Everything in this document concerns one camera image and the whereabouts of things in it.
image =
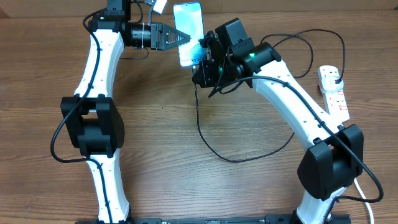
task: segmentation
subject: wood grain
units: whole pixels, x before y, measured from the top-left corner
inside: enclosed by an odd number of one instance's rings
[[[345,92],[365,135],[364,161],[386,196],[372,205],[376,223],[398,218],[398,14],[395,11],[269,12],[205,15],[210,30],[238,17],[259,43],[272,33],[309,28],[341,34],[347,46]],[[157,18],[172,25],[172,16]],[[0,223],[73,223],[94,219],[98,204],[86,164],[59,164],[49,151],[62,119],[60,100],[80,82],[89,37],[81,18],[0,19]],[[341,67],[341,44],[329,34],[304,35],[312,44],[312,71],[299,83],[323,104],[316,68]],[[298,40],[278,46],[294,75],[306,71],[310,54]],[[125,56],[143,52],[126,49]],[[206,96],[199,89],[201,128],[222,155],[240,159],[281,146],[290,128],[272,105],[242,86],[230,95]],[[126,126],[121,169],[134,217],[260,217],[290,213],[303,187],[296,170],[303,150],[296,138],[278,154],[245,164],[217,159],[196,129],[190,70],[180,68],[175,49],[150,52],[147,60],[120,61],[114,100]],[[79,157],[65,129],[56,143],[64,158]],[[366,195],[377,195],[366,175]],[[358,193],[350,187],[345,193]],[[342,201],[334,209],[353,223],[367,223],[361,203]]]
[[[396,0],[198,0],[203,12],[292,12],[393,10]],[[173,13],[173,5],[186,0],[168,0],[164,14]],[[11,18],[86,16],[106,7],[106,0],[0,0],[0,8]],[[139,15],[137,6],[132,14]]]
[[[0,19],[8,18],[8,15],[4,12],[4,10],[0,7]]]

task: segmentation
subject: black cable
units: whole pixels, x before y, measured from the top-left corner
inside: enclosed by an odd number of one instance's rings
[[[141,12],[140,19],[137,22],[133,22],[133,24],[140,24],[142,22],[142,20],[144,19],[144,11],[142,10],[142,7],[141,7],[140,3],[144,3],[144,1],[134,0],[134,2],[131,2],[131,4],[132,3],[136,3],[138,5],[139,11]]]
[[[311,62],[310,62],[310,66],[308,67],[307,71],[306,71],[303,75],[298,76],[298,77],[295,77],[295,76],[294,76],[294,78],[303,78],[304,76],[306,76],[306,75],[310,72],[310,70],[311,70],[311,68],[312,68],[312,62],[313,62],[313,49],[312,49],[312,46],[311,46],[310,42],[308,42],[306,39],[304,39],[303,37],[301,37],[301,36],[299,36],[299,35],[296,35],[296,36],[294,36],[294,35],[295,35],[295,34],[270,34],[270,35],[266,35],[265,37],[263,37],[263,38],[261,39],[260,44],[261,44],[266,38],[268,38],[268,37],[275,37],[275,36],[287,36],[287,37],[292,37],[292,38],[294,37],[294,38],[298,38],[298,39],[304,41],[304,42],[310,47],[310,51],[311,51]]]
[[[356,154],[341,140],[337,137],[337,135],[328,128],[328,126],[325,124],[324,121],[321,120],[321,118],[316,114],[316,112],[312,109],[312,107],[309,105],[309,103],[305,100],[305,98],[294,88],[292,87],[289,82],[284,82],[282,80],[279,80],[277,78],[272,78],[272,77],[246,77],[246,78],[241,78],[239,80],[234,80],[232,82],[229,82],[221,87],[219,87],[217,89],[217,91],[222,90],[223,88],[226,88],[227,86],[230,86],[232,84],[235,84],[237,82],[242,82],[242,81],[246,81],[246,80],[253,80],[253,79],[264,79],[264,80],[268,80],[268,81],[272,81],[272,82],[277,82],[282,84],[283,87],[287,87],[288,89],[292,90],[292,92],[294,92],[297,97],[303,102],[303,104],[305,105],[305,107],[307,107],[307,109],[311,112],[311,114],[314,116],[314,118],[319,122],[319,124],[321,125],[321,127],[323,127],[323,129],[325,129],[325,131],[327,131],[330,136],[338,143],[339,146],[341,146],[348,154],[350,154],[350,156],[352,156],[352,158],[354,158],[354,160],[356,162],[358,162],[361,167],[365,170],[366,173],[368,173],[368,175],[370,176],[370,178],[372,178],[373,182],[376,184],[377,189],[379,191],[379,196],[375,199],[363,199],[363,198],[357,198],[357,197],[352,197],[352,196],[345,196],[345,195],[340,195],[337,196],[335,198],[333,198],[333,200],[331,201],[331,204],[328,208],[328,210],[326,211],[326,214],[324,216],[324,221],[326,223],[327,221],[327,217],[329,215],[329,213],[331,212],[331,210],[333,209],[333,206],[335,204],[335,202],[338,202],[340,199],[349,199],[349,200],[354,200],[357,202],[368,202],[368,203],[376,203],[376,202],[380,202],[383,197],[384,197],[384,191],[383,188],[380,184],[380,181],[377,179],[377,177],[372,173],[372,171],[356,156]]]
[[[148,11],[148,24],[149,24],[149,25],[152,24],[152,12],[154,11],[154,7],[155,7],[155,4],[152,4],[152,5],[150,6],[149,11]]]
[[[340,39],[341,44],[342,44],[342,46],[343,46],[343,68],[341,69],[340,78],[336,80],[336,83],[339,84],[339,83],[343,80],[344,70],[345,70],[345,66],[346,66],[346,46],[345,46],[345,44],[344,44],[343,38],[342,38],[338,33],[333,32],[333,31],[331,31],[331,30],[325,30],[325,29],[309,29],[309,30],[305,30],[305,31],[298,32],[298,33],[296,33],[296,34],[294,34],[294,35],[291,35],[291,36],[289,36],[289,37],[286,37],[286,38],[282,39],[281,41],[279,41],[278,43],[276,43],[276,44],[274,45],[274,47],[278,46],[280,43],[282,43],[282,42],[285,41],[285,40],[289,40],[290,38],[294,38],[294,37],[298,36],[299,34],[303,34],[303,33],[305,33],[305,32],[311,32],[311,31],[329,32],[329,33],[335,34],[335,35],[338,36],[338,38]]]
[[[268,157],[271,156],[279,151],[281,151],[284,147],[286,147],[288,145],[288,143],[292,140],[294,133],[289,137],[289,139],[287,140],[287,142],[280,148],[278,148],[277,150],[270,152],[268,154],[265,154],[263,156],[257,156],[257,157],[253,157],[253,158],[249,158],[249,159],[241,159],[241,160],[232,160],[232,159],[227,159],[221,155],[219,155],[213,148],[211,148],[211,146],[206,142],[205,138],[203,137],[201,131],[200,131],[200,124],[199,124],[199,105],[198,105],[198,91],[197,91],[197,84],[195,83],[195,102],[197,105],[197,126],[198,126],[198,131],[199,131],[199,135],[201,137],[201,139],[203,140],[203,142],[206,144],[206,146],[214,153],[216,154],[216,156],[218,156],[220,159],[227,161],[227,162],[232,162],[232,163],[241,163],[241,162],[249,162],[249,161],[253,161],[256,159],[261,159],[264,157]]]
[[[142,58],[123,57],[123,58],[120,58],[120,59],[122,59],[122,60],[143,60],[143,59],[146,59],[149,56],[149,51],[148,51],[148,49],[146,47],[144,47],[144,49],[147,50],[147,55],[145,57],[142,57]]]
[[[102,187],[103,187],[103,193],[104,193],[104,199],[105,199],[105,206],[106,206],[106,208],[107,208],[107,210],[108,210],[109,222],[110,222],[110,224],[112,224],[112,214],[111,214],[111,209],[110,209],[110,206],[109,206],[108,196],[106,195],[105,179],[104,179],[104,174],[103,174],[103,170],[102,170],[101,164],[100,164],[98,161],[96,161],[96,160],[94,160],[94,159],[91,159],[91,158],[89,158],[89,157],[87,157],[87,158],[80,158],[80,159],[69,159],[69,160],[65,160],[65,159],[59,158],[59,157],[56,155],[56,153],[55,153],[55,140],[57,139],[57,136],[59,135],[59,133],[60,133],[60,131],[61,131],[63,125],[67,122],[67,120],[69,119],[69,117],[71,116],[71,114],[76,112],[76,110],[77,110],[77,109],[81,106],[81,104],[83,103],[84,99],[87,98],[88,94],[90,93],[90,90],[91,90],[91,88],[92,88],[92,86],[93,86],[93,83],[94,83],[94,79],[95,79],[96,72],[97,72],[97,70],[98,70],[98,65],[100,64],[100,55],[101,55],[101,51],[102,51],[102,50],[101,50],[101,46],[100,46],[100,43],[98,42],[98,39],[97,39],[96,36],[94,35],[94,33],[93,33],[91,30],[89,30],[88,26],[86,25],[86,21],[87,21],[87,19],[93,17],[94,15],[100,13],[101,11],[103,11],[103,10],[105,10],[105,9],[106,9],[106,8],[100,9],[99,11],[96,11],[96,12],[93,12],[93,13],[91,13],[90,15],[86,16],[86,17],[83,19],[83,26],[84,26],[85,29],[91,34],[91,36],[93,37],[93,39],[94,39],[94,41],[95,41],[95,43],[96,43],[96,46],[97,46],[97,58],[96,58],[96,61],[95,61],[95,66],[94,66],[94,70],[93,70],[93,75],[91,76],[91,80],[90,80],[90,82],[89,82],[89,84],[88,84],[88,86],[87,86],[87,90],[86,90],[85,94],[79,99],[78,103],[69,111],[69,113],[64,117],[64,119],[61,121],[61,123],[59,124],[59,126],[58,126],[57,129],[55,130],[54,135],[53,135],[53,137],[52,137],[52,139],[51,139],[51,143],[50,143],[50,152],[51,152],[52,157],[53,157],[55,160],[57,160],[57,161],[59,161],[59,162],[62,162],[62,163],[72,163],[72,162],[90,161],[90,162],[94,162],[94,163],[97,165],[97,169],[99,170],[99,174],[100,174],[100,176],[101,176],[101,183],[102,183]]]
[[[222,53],[224,52],[224,48],[223,48],[222,44],[217,40],[217,38],[215,38],[215,37],[207,37],[207,38],[214,38],[214,40],[217,41],[217,43],[220,45],[221,52]],[[211,93],[210,93],[211,95],[214,95],[216,93],[215,90],[217,87],[219,87],[221,80],[223,79],[224,67],[225,67],[225,55],[223,55],[223,66],[221,67],[220,77],[218,78],[216,85],[214,86],[213,90],[211,91]]]
[[[222,91],[219,91],[219,93],[221,93],[221,94],[228,94],[228,93],[232,93],[233,91],[235,91],[235,90],[237,90],[238,88],[239,88],[239,86],[241,86],[243,84],[243,82],[239,82],[238,84],[236,84],[236,86],[234,87],[234,88],[232,88],[232,89],[230,89],[230,90],[228,90],[228,91],[226,91],[226,92],[222,92]]]

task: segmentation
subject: white power strip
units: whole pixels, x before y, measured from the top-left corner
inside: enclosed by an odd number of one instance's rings
[[[318,69],[319,86],[326,112],[343,123],[349,120],[349,113],[343,92],[344,83],[334,84],[339,77],[338,69],[334,66],[324,65]]]

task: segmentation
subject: phone screen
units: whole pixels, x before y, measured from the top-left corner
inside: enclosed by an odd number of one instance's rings
[[[198,65],[206,59],[205,49],[199,40],[205,36],[203,17],[199,2],[176,4],[173,7],[175,28],[191,35],[191,41],[178,47],[180,65],[183,67]]]

